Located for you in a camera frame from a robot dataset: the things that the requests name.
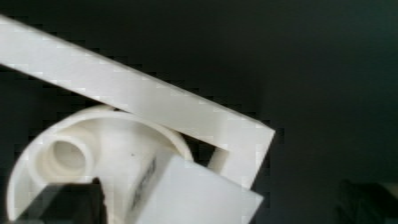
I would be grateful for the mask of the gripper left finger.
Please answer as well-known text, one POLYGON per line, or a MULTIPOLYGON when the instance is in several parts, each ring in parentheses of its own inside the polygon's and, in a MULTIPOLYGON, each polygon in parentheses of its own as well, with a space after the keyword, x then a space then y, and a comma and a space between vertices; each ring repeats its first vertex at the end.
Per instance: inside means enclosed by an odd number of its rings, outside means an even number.
POLYGON ((106 224, 99 179, 50 184, 10 224, 106 224))

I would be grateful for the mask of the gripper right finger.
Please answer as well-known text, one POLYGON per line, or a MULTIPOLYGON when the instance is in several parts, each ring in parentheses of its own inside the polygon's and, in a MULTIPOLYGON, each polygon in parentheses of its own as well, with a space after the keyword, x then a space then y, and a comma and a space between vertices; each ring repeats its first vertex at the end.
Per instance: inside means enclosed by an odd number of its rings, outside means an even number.
POLYGON ((341 181, 334 223, 398 224, 398 196, 382 184, 341 181))

